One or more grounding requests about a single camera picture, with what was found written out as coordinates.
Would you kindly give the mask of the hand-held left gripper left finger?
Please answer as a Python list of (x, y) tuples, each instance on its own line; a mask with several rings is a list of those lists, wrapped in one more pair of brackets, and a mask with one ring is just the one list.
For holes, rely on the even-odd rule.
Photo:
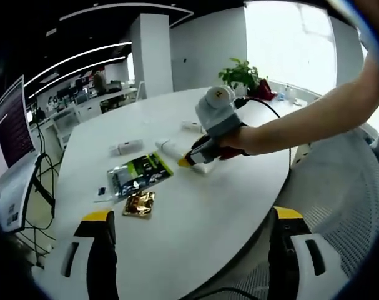
[(57, 241), (36, 284), (49, 299), (117, 299), (114, 213), (86, 215), (72, 236)]

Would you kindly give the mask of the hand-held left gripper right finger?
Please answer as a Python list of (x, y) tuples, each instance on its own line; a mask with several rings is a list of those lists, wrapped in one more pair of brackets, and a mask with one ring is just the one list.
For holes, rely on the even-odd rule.
[(271, 213), (268, 298), (333, 299), (346, 285), (339, 253), (299, 212), (274, 206)]

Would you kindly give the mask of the person's right hand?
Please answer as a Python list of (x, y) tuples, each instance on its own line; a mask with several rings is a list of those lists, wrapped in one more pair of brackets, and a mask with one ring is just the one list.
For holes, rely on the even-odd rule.
[(220, 160), (227, 160), (239, 155), (258, 155), (258, 129), (250, 126), (237, 128), (219, 139), (222, 148)]

